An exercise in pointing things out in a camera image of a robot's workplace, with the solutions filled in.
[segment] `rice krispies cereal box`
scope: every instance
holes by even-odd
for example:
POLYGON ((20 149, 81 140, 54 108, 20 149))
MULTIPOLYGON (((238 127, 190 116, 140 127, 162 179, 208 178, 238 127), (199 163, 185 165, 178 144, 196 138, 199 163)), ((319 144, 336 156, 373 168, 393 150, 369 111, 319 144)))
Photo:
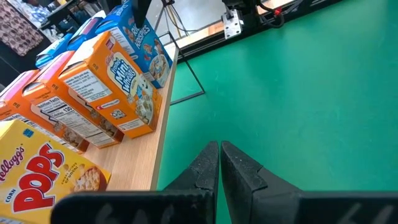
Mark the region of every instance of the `rice krispies cereal box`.
POLYGON ((31 70, 20 74, 0 93, 0 121, 22 120, 75 152, 86 151, 88 141, 22 97, 24 87, 37 73, 31 70))
POLYGON ((83 43, 59 79, 130 138, 156 129, 162 97, 109 31, 83 43))
POLYGON ((50 223, 61 198, 109 183, 108 171, 22 121, 0 122, 0 145, 0 223, 50 223))
POLYGON ((23 97, 98 148, 120 143, 124 134, 58 79, 73 54, 60 54, 41 70, 23 97))
POLYGON ((172 60, 147 19, 141 28, 137 28, 130 1, 116 6, 99 24, 96 33, 106 30, 111 31, 147 80, 156 88, 165 85, 172 60))

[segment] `floor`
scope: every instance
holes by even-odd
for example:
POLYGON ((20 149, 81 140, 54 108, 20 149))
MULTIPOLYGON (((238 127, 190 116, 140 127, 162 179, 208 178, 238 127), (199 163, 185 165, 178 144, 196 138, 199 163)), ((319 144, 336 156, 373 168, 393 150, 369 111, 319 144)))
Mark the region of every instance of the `floor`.
MULTIPOLYGON (((192 59, 206 94, 171 106, 158 189, 226 139, 303 190, 398 190, 397 7, 344 1, 192 59)), ((179 65, 172 100, 198 90, 179 65)))

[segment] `wooden table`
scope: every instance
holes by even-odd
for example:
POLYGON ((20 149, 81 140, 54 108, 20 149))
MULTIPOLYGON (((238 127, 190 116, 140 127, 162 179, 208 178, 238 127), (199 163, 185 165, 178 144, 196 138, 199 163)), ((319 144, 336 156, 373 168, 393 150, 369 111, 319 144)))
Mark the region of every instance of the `wooden table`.
POLYGON ((87 159, 112 172, 107 190, 156 189, 178 57, 174 47, 168 47, 167 52, 173 57, 173 65, 165 86, 159 89, 163 99, 156 131, 134 139, 125 136, 121 144, 106 149, 91 145, 84 153, 87 159))

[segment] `person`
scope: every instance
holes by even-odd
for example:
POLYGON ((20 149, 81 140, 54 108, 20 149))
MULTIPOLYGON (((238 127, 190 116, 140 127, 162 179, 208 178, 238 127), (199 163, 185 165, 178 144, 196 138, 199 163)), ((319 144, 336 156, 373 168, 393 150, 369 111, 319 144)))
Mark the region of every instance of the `person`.
MULTIPOLYGON (((30 19, 32 22, 39 22, 42 24, 47 20, 47 16, 50 14, 50 11, 46 7, 42 7, 37 0, 22 0, 25 3, 26 9, 29 10, 30 19)), ((74 12, 73 15, 79 20, 79 22, 84 23, 87 19, 90 18, 83 11, 74 12)), ((59 23, 62 29, 68 30, 72 27, 71 22, 67 22, 66 20, 61 21, 59 23)))

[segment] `nutrition facts label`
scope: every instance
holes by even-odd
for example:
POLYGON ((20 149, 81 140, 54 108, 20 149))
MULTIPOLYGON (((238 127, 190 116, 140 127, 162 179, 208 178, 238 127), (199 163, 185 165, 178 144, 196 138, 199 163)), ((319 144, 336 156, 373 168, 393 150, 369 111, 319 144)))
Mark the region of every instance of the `nutrition facts label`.
POLYGON ((132 121, 128 121, 126 123, 120 124, 118 125, 118 127, 122 130, 122 131, 128 131, 134 128, 138 128, 141 127, 142 125, 144 125, 144 122, 142 122, 139 118, 134 119, 132 121))
POLYGON ((12 121, 12 120, 14 120, 14 119, 18 119, 18 120, 21 120, 21 121, 27 123, 28 125, 32 126, 33 128, 39 130, 41 133, 43 133, 43 134, 49 136, 50 138, 56 140, 56 141, 59 142, 60 144, 63 144, 64 146, 68 147, 69 149, 72 149, 72 150, 76 151, 76 149, 75 149, 73 146, 67 144, 64 140, 58 138, 58 136, 52 134, 51 132, 49 132, 49 131, 47 131, 46 129, 40 127, 40 126, 37 125, 35 122, 33 122, 33 121, 31 121, 31 120, 29 120, 29 119, 23 117, 23 116, 20 115, 20 114, 13 114, 13 115, 9 116, 8 118, 6 118, 6 119, 4 119, 4 120, 2 120, 2 121, 12 121))
POLYGON ((112 36, 119 42, 120 46, 127 52, 127 54, 133 54, 134 49, 131 47, 127 38, 123 35, 118 27, 111 29, 112 36))
POLYGON ((65 83, 89 103, 112 94, 112 91, 89 69, 66 79, 65 83))
POLYGON ((97 128, 97 126, 95 126, 91 121, 88 121, 84 116, 75 111, 71 106, 66 104, 57 96, 41 102, 37 107, 74 130, 95 146, 100 146, 114 141, 106 133, 97 128))

